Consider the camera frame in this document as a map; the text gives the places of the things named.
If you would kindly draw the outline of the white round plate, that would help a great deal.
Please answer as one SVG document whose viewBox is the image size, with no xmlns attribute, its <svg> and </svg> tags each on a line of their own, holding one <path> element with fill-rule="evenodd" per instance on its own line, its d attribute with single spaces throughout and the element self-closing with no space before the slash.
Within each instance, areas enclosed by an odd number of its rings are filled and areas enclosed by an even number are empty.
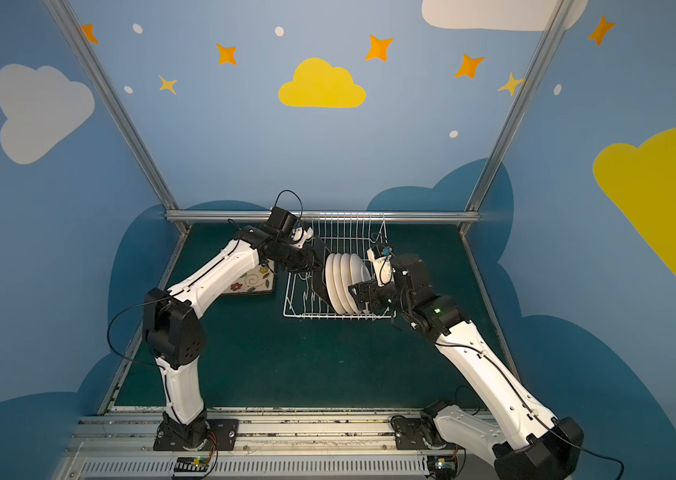
<svg viewBox="0 0 676 480">
<path fill-rule="evenodd" d="M 350 292 L 350 287 L 356 283 L 363 281 L 361 273 L 362 262 L 356 254 L 344 254 L 341 259 L 341 277 L 346 291 L 346 299 L 348 307 L 353 314 L 360 314 L 362 312 L 361 306 L 356 303 L 353 294 Z"/>
<path fill-rule="evenodd" d="M 370 272 L 362 261 L 362 259 L 357 254 L 351 254 L 349 258 L 349 277 L 350 282 L 348 286 L 355 285 L 358 283 L 366 282 L 371 279 Z M 367 310 L 366 303 L 362 302 L 361 308 L 355 308 L 357 314 L 365 313 Z"/>
<path fill-rule="evenodd" d="M 334 277 L 334 269 L 333 269 L 333 260 L 335 258 L 334 254 L 329 254 L 326 259 L 326 265 L 325 265 L 325 282 L 328 290 L 328 295 L 329 295 L 329 300 L 332 305 L 333 310 L 338 314 L 338 315 L 344 315 L 346 313 L 345 309 L 343 308 L 343 304 L 341 302 L 341 299 L 338 294 L 338 290 L 336 288 L 336 282 L 335 282 L 335 277 Z"/>
<path fill-rule="evenodd" d="M 348 291 L 342 276 L 342 257 L 341 253 L 336 253 L 333 257 L 333 277 L 342 307 L 347 314 L 354 314 L 355 308 L 350 302 Z"/>
</svg>

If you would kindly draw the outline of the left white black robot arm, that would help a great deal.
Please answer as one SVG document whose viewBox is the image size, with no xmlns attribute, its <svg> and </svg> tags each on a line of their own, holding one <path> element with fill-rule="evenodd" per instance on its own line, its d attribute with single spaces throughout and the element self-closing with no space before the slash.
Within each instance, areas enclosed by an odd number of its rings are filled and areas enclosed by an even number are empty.
<svg viewBox="0 0 676 480">
<path fill-rule="evenodd" d="M 315 278 L 327 248 L 313 226 L 274 207 L 258 227 L 237 230 L 215 257 L 166 290 L 145 297 L 142 336 L 160 370 L 166 406 L 154 443 L 156 451 L 203 451 L 213 439 L 200 391 L 199 359 L 207 343 L 201 319 L 242 274 L 270 261 Z"/>
</svg>

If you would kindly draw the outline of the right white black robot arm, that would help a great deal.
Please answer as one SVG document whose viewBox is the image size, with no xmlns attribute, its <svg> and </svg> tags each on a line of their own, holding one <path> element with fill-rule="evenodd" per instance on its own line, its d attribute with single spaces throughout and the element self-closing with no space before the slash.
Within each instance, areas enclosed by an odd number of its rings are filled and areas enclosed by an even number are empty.
<svg viewBox="0 0 676 480">
<path fill-rule="evenodd" d="M 435 439 L 490 463 L 501 479 L 571 478 L 584 439 L 578 423 L 559 418 L 522 385 L 458 302 L 434 290 L 419 256 L 392 256 L 381 248 L 367 255 L 374 278 L 350 286 L 354 301 L 402 316 L 458 369 L 494 418 L 435 405 L 424 418 Z"/>
</svg>

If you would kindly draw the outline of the right small circuit board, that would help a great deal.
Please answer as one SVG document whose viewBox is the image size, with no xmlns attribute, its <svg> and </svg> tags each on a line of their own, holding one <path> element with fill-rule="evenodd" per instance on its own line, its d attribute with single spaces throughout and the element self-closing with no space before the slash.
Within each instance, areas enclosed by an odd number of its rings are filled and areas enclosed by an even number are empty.
<svg viewBox="0 0 676 480">
<path fill-rule="evenodd" d="M 428 456 L 427 468 L 426 478 L 432 480 L 453 480 L 459 473 L 458 461 L 454 457 Z"/>
</svg>

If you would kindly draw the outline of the small circuit board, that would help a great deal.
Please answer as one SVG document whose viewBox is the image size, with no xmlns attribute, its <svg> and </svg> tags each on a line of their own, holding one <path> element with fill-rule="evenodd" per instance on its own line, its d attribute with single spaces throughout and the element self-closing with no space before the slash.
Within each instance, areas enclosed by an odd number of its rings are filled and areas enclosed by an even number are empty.
<svg viewBox="0 0 676 480">
<path fill-rule="evenodd" d="M 178 457 L 173 464 L 172 479 L 202 479 L 210 471 L 207 456 Z"/>
<path fill-rule="evenodd" d="M 454 457 L 428 456 L 427 468 L 426 478 L 432 480 L 453 480 L 459 473 L 458 461 Z"/>
</svg>

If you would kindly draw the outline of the left small circuit board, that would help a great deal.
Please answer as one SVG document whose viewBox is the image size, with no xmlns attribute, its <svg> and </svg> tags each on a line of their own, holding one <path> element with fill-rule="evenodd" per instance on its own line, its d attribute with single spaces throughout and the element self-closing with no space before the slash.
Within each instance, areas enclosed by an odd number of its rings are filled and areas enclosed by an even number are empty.
<svg viewBox="0 0 676 480">
<path fill-rule="evenodd" d="M 207 456 L 178 457 L 173 464 L 172 479 L 202 479 L 210 471 Z"/>
</svg>

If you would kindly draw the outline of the rear aluminium frame rail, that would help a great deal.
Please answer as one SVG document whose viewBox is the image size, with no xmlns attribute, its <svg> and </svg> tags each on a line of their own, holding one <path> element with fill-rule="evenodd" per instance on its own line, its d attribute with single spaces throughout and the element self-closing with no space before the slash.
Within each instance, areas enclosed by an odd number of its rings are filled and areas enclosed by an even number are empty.
<svg viewBox="0 0 676 480">
<path fill-rule="evenodd" d="M 270 216 L 268 210 L 168 210 L 165 217 L 171 222 L 210 223 L 225 222 L 263 222 Z M 308 221 L 386 221 L 400 223 L 476 223 L 480 220 L 478 212 L 325 212 L 305 211 L 302 218 Z"/>
</svg>

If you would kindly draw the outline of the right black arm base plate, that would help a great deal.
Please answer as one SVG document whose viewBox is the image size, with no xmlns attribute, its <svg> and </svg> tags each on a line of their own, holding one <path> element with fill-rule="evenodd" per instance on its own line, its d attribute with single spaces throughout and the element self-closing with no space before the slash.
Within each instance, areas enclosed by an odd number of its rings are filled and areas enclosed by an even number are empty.
<svg viewBox="0 0 676 480">
<path fill-rule="evenodd" d="M 394 432 L 398 450 L 442 450 L 456 448 L 456 444 L 446 442 L 436 429 L 434 421 L 428 417 L 392 416 L 389 424 Z"/>
</svg>

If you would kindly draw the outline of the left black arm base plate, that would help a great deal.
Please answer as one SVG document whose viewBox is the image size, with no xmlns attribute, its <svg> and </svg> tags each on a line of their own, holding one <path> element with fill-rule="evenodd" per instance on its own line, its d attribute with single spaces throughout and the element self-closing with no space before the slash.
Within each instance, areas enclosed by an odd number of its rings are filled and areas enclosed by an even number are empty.
<svg viewBox="0 0 676 480">
<path fill-rule="evenodd" d="M 203 452 L 232 451 L 235 447 L 237 419 L 205 419 L 198 417 L 188 425 L 165 416 L 158 426 L 154 451 Z"/>
</svg>

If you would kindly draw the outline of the front aluminium rail bed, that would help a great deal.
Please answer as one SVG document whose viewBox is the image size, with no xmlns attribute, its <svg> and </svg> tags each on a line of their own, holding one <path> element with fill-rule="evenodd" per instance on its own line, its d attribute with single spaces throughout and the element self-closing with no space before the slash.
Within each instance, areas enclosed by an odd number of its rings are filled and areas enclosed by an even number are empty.
<svg viewBox="0 0 676 480">
<path fill-rule="evenodd" d="M 418 409 L 218 408 L 208 419 L 237 419 L 232 451 L 154 451 L 161 412 L 117 407 L 82 418 L 61 456 L 56 479 L 172 479 L 178 457 L 207 456 L 202 479 L 427 479 L 427 457 L 454 457 L 457 479 L 493 479 L 493 466 L 454 450 L 398 450 L 392 416 Z"/>
</svg>

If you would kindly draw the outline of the left aluminium frame post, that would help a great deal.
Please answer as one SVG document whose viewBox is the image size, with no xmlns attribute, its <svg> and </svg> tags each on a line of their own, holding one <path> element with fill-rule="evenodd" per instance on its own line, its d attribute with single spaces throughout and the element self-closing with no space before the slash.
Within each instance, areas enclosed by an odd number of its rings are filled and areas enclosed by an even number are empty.
<svg viewBox="0 0 676 480">
<path fill-rule="evenodd" d="M 70 45 L 83 70 L 95 87 L 135 160 L 166 210 L 178 210 L 179 205 L 170 191 L 143 138 L 126 111 L 114 85 L 98 58 L 94 44 L 87 39 L 82 25 L 68 1 L 45 0 L 45 6 Z"/>
</svg>

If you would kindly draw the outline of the aluminium frame post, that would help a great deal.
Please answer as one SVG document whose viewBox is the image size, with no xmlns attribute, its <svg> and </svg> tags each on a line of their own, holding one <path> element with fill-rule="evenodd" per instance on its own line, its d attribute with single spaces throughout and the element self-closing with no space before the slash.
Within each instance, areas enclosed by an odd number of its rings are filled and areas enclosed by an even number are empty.
<svg viewBox="0 0 676 480">
<path fill-rule="evenodd" d="M 549 23 L 540 38 L 525 75 L 525 81 L 515 94 L 511 108 L 502 126 L 498 139 L 470 195 L 465 211 L 476 217 L 505 160 L 525 114 L 537 89 L 551 64 L 559 44 L 567 30 L 567 21 L 573 17 L 577 1 L 558 1 Z"/>
<path fill-rule="evenodd" d="M 126 111 L 114 85 L 98 58 L 94 44 L 87 39 L 82 25 L 68 1 L 45 0 L 45 6 L 70 45 L 83 70 L 95 87 L 135 160 L 166 210 L 178 210 L 179 205 L 170 191 L 143 138 Z"/>
</svg>

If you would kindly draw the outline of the right aluminium frame post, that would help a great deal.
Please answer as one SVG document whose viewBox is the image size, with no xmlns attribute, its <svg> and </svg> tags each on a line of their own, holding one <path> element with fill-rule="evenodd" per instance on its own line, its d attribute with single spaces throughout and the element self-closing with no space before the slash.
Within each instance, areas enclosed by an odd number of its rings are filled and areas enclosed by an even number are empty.
<svg viewBox="0 0 676 480">
<path fill-rule="evenodd" d="M 567 30 L 567 21 L 573 17 L 577 1 L 558 1 L 549 23 L 540 38 L 525 75 L 525 81 L 515 94 L 511 108 L 502 126 L 498 139 L 470 195 L 465 211 L 476 217 L 505 160 L 525 114 L 537 89 L 551 64 L 559 44 Z"/>
</svg>

